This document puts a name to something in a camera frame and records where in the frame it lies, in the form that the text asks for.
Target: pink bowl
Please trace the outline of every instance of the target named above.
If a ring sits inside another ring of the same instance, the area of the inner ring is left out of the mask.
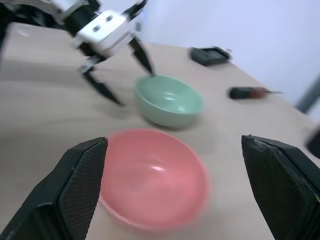
[[[196,219],[208,193],[204,165],[177,138],[145,128],[109,139],[100,200],[121,222],[146,231],[173,230]]]

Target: green bowl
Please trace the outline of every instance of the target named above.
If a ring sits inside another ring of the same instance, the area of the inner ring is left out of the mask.
[[[191,86],[167,76],[141,78],[135,94],[142,115],[165,127],[185,127],[203,108],[201,96]]]

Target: wooden table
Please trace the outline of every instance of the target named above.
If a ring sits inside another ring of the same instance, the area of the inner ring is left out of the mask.
[[[0,71],[0,230],[70,147],[124,129],[156,128],[137,112],[133,89],[146,73],[130,51],[124,49],[96,72],[127,103],[127,108],[119,109],[80,77],[77,68],[85,58],[71,43],[63,31],[11,26]],[[201,156],[213,185],[207,211],[196,224],[156,239],[273,239],[250,187],[241,135],[294,145],[319,166],[320,160],[304,147],[314,124],[277,95],[228,99],[226,90],[231,86],[260,85],[231,63],[204,67],[191,61],[185,48],[147,48],[158,74],[183,80],[203,95],[205,109],[197,123],[184,130],[161,130]],[[146,237],[115,225],[98,203],[88,240],[141,238]]]

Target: screwdriver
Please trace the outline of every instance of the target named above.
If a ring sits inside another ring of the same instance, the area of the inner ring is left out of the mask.
[[[228,93],[231,99],[262,99],[267,94],[282,94],[280,91],[269,91],[264,87],[232,87]]]

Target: white wall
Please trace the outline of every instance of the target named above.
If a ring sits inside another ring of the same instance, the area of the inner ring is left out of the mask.
[[[233,62],[295,104],[320,72],[319,0],[149,0],[144,40],[232,49]]]

